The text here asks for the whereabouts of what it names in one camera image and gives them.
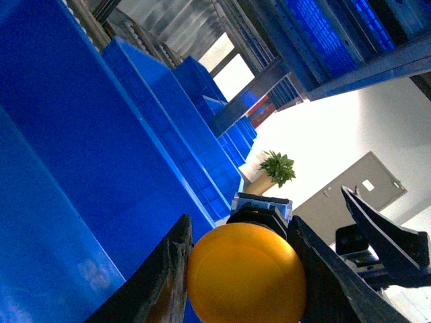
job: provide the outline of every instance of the blue plastic bin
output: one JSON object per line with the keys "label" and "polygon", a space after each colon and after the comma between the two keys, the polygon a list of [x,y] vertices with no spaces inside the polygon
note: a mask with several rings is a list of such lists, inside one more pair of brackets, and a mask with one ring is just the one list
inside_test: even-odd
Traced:
{"label": "blue plastic bin", "polygon": [[245,164],[244,158],[241,156],[240,152],[235,147],[235,144],[232,142],[231,138],[227,133],[222,135],[218,142],[223,147],[223,150],[228,154],[230,160],[234,163],[236,167],[240,167]]}
{"label": "blue plastic bin", "polygon": [[0,106],[0,321],[81,323],[124,282]]}
{"label": "blue plastic bin", "polygon": [[187,57],[172,72],[194,104],[200,101],[202,96],[227,101],[211,74],[193,57]]}
{"label": "blue plastic bin", "polygon": [[104,60],[127,90],[211,218],[217,221],[228,216],[230,203],[223,197],[119,42],[120,38],[115,38],[104,49]]}
{"label": "blue plastic bin", "polygon": [[180,83],[166,65],[124,40],[118,39],[118,42],[151,87],[224,198],[231,201],[235,193],[242,190],[243,179]]}
{"label": "blue plastic bin", "polygon": [[[203,96],[196,103],[196,109],[199,111],[203,119],[207,122],[214,117],[215,113],[213,111],[219,110],[222,106],[223,104],[219,100],[214,100],[208,98],[207,96]],[[251,146],[248,144],[248,141],[244,138],[244,135],[241,133],[240,129],[236,124],[230,127],[229,130],[224,135],[222,135],[221,138],[223,138],[224,136],[229,136],[231,142],[235,146],[235,150],[237,150],[241,156],[241,158],[239,159],[239,162],[241,163],[240,165],[243,165],[245,159],[247,158],[251,150]]]}
{"label": "blue plastic bin", "polygon": [[183,213],[214,226],[62,1],[4,1],[0,28],[0,104],[126,279]]}
{"label": "blue plastic bin", "polygon": [[243,116],[240,120],[238,120],[238,122],[244,125],[245,130],[253,140],[256,139],[257,132],[246,116]]}
{"label": "blue plastic bin", "polygon": [[[209,99],[226,102],[226,98],[213,80],[211,74],[209,74],[207,69],[201,63],[197,62],[193,57],[187,57],[178,67],[173,69],[172,72],[174,73],[176,79],[180,82],[187,95],[190,97],[190,100],[195,105],[198,105],[202,101],[203,96]],[[215,106],[212,106],[211,109],[213,110],[213,114],[217,114],[222,107],[223,105],[217,106],[215,109]],[[206,122],[209,122],[213,117],[213,115],[205,110],[200,111],[200,113]],[[237,143],[237,141],[241,141],[241,139],[237,138],[236,136],[237,134],[235,131],[230,133],[232,141],[236,145],[241,145],[240,142]],[[253,140],[251,139],[247,140],[250,146],[253,145]],[[241,151],[243,158],[246,158],[250,152],[250,150],[239,150]]]}

